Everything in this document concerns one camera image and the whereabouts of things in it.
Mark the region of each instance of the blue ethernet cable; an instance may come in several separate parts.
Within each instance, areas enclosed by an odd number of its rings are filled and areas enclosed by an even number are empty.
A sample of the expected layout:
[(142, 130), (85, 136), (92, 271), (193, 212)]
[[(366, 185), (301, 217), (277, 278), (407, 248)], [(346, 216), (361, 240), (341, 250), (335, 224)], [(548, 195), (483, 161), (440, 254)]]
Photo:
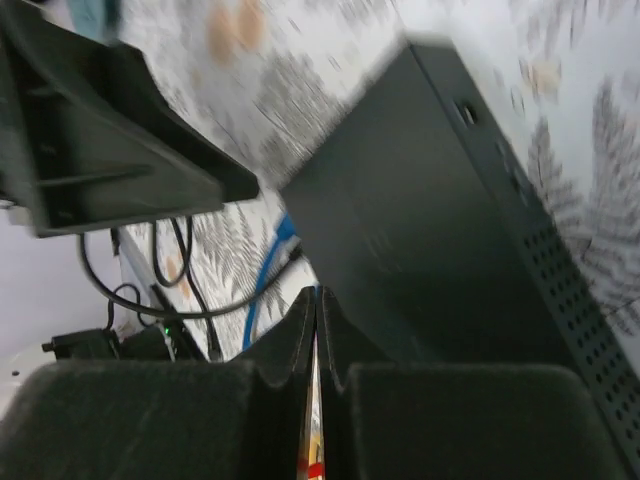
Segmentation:
[[(259, 291), (267, 280), (269, 270), (275, 260), (276, 254), (280, 247), (282, 247), (287, 241), (289, 241), (296, 234), (296, 229), (293, 226), (293, 222), (288, 214), (284, 214), (280, 220), (280, 224), (276, 229), (276, 237), (267, 253), (267, 256), (262, 263), (258, 278), (256, 280), (256, 291)], [(249, 313), (244, 324), (244, 335), (242, 337), (242, 350), (246, 350), (251, 346), (251, 332), (253, 331), (253, 324), (258, 313), (258, 302), (254, 301), (249, 305)]]

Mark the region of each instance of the white wall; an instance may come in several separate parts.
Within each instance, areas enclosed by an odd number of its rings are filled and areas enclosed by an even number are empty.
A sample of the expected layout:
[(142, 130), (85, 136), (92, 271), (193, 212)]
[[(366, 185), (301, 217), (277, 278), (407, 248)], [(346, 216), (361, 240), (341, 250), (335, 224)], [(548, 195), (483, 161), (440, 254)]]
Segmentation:
[[(121, 283), (108, 232), (89, 236), (89, 254), (107, 286)], [(36, 239), (0, 212), (0, 357), (105, 325), (106, 306), (80, 268), (75, 236)]]

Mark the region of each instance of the white surface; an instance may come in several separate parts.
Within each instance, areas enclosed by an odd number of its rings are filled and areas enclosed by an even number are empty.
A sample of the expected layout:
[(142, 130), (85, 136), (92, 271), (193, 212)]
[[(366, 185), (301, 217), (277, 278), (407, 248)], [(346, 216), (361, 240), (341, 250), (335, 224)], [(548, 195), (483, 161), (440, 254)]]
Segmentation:
[(0, 358), (0, 420), (2, 420), (16, 391), (29, 378), (29, 375), (39, 367), (55, 361), (55, 355), (44, 353), (40, 344)]
[[(37, 239), (0, 215), (0, 357), (54, 335), (103, 326), (107, 302), (87, 281), (75, 237)], [(107, 232), (89, 236), (90, 260), (105, 283), (120, 283)]]

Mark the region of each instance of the port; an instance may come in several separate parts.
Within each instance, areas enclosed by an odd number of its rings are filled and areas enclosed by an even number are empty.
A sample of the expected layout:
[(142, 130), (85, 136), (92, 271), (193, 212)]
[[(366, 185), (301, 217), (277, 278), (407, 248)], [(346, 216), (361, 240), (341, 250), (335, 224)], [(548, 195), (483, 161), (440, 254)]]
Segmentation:
[(467, 128), (472, 127), (478, 123), (478, 114), (476, 113), (475, 108), (473, 108), (470, 103), (457, 102), (456, 110), (458, 111), (458, 115), (460, 115), (460, 119)]

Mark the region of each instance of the black plastic bracket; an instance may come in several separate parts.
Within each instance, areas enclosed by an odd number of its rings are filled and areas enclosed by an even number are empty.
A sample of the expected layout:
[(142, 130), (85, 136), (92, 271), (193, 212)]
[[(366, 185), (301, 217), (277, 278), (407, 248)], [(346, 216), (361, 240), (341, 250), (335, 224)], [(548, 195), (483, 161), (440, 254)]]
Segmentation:
[(0, 191), (39, 236), (215, 211), (253, 174), (171, 110), (140, 51), (0, 2)]

